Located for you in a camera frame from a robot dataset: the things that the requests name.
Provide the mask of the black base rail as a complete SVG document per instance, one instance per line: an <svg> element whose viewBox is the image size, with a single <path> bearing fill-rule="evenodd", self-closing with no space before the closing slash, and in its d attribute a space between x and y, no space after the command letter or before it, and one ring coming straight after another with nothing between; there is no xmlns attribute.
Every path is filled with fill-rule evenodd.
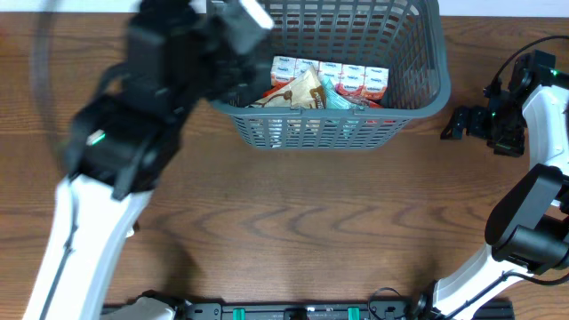
<svg viewBox="0 0 569 320"><path fill-rule="evenodd" d="M222 305L199 303L170 307L159 300L142 297L131 305L105 307L102 319L186 319L186 320L291 320L291 319L405 319L409 303L383 299L366 303L308 305Z"/></svg>

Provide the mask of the orange long biscuit pack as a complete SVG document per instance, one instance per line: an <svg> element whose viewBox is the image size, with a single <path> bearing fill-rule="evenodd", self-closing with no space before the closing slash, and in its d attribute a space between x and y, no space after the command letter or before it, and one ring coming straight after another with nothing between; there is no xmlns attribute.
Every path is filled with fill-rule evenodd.
<svg viewBox="0 0 569 320"><path fill-rule="evenodd" d="M282 88L285 84L283 85L278 85L274 88L272 88L271 90L269 90L268 92L264 92L262 97L266 97L269 94L271 94L272 92ZM355 111L355 110L366 110L368 108L371 109L382 109L382 105L375 100L370 100L367 98L364 98L362 96L345 96L345 95L341 95L342 97L344 97L345 99L349 100L350 102L354 103L356 105L355 108L350 109L350 110L341 110L341 109L328 109L328 108L324 108L324 109L306 109L306 108L296 108L296 109L292 109L292 108L288 108L291 110L313 110L316 114L313 116L313 120L316 120L317 118L326 118L327 120L331 120L333 123L337 123L341 117L339 115L335 115L334 111Z"/></svg>

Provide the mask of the grey plastic basket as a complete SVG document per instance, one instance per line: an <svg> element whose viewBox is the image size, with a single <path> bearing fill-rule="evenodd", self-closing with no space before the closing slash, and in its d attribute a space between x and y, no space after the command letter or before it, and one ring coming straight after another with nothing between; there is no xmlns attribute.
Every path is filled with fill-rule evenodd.
<svg viewBox="0 0 569 320"><path fill-rule="evenodd" d="M261 57L308 58L386 68L378 108L251 108L242 93L212 106L256 148L378 148L451 94L436 0L260 0L275 22Z"/></svg>

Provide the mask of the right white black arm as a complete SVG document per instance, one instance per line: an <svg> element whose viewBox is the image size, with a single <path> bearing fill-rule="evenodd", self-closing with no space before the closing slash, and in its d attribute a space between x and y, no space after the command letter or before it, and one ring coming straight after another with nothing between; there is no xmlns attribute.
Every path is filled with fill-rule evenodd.
<svg viewBox="0 0 569 320"><path fill-rule="evenodd" d="M475 136L502 156L528 151L529 171L493 208L482 248L423 292L408 319L512 319L511 302L499 296L508 287L568 280L541 279L568 267L568 220L547 214L551 206L568 212L568 75L557 70L554 55L538 50L509 62L508 88L494 78L485 89L487 107L456 109L441 137Z"/></svg>

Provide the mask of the multipack tissue packets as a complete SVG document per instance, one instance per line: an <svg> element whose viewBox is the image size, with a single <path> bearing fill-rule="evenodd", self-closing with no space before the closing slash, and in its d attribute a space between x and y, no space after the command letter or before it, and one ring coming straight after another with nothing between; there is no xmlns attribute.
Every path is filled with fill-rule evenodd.
<svg viewBox="0 0 569 320"><path fill-rule="evenodd" d="M282 87L313 68L320 81L328 79L340 95L381 100L389 85L389 70L379 67L275 56L270 71L271 86Z"/></svg>

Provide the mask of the brown beige snack pouch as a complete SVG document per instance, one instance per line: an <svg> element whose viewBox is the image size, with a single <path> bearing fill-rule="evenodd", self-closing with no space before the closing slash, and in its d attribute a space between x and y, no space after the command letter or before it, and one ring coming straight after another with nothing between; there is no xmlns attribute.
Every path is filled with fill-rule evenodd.
<svg viewBox="0 0 569 320"><path fill-rule="evenodd" d="M309 67L289 84L248 105L248 108L324 109L325 107L325 89L313 67Z"/></svg>

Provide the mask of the mint green wipes pack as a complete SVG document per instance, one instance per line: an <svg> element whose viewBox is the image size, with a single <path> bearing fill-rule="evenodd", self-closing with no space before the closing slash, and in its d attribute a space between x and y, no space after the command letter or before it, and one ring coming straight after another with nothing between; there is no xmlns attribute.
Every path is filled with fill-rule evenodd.
<svg viewBox="0 0 569 320"><path fill-rule="evenodd" d="M326 96L326 108L328 109L341 109L350 110L356 107L356 105L349 100L342 97L335 91L335 86L332 79L329 76L324 76L320 79L321 85L325 90ZM350 133L356 128L357 120L347 120L343 125L342 133L347 138Z"/></svg>

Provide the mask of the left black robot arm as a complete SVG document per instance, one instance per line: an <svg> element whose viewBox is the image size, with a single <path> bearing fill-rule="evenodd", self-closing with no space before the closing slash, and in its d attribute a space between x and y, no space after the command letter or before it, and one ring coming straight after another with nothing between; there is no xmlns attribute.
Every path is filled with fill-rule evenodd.
<svg viewBox="0 0 569 320"><path fill-rule="evenodd" d="M196 103L268 85L261 46L274 22L256 1L221 1L201 17L188 1L144 1L124 59L73 118L51 234L24 316L100 316L127 233L180 149Z"/></svg>

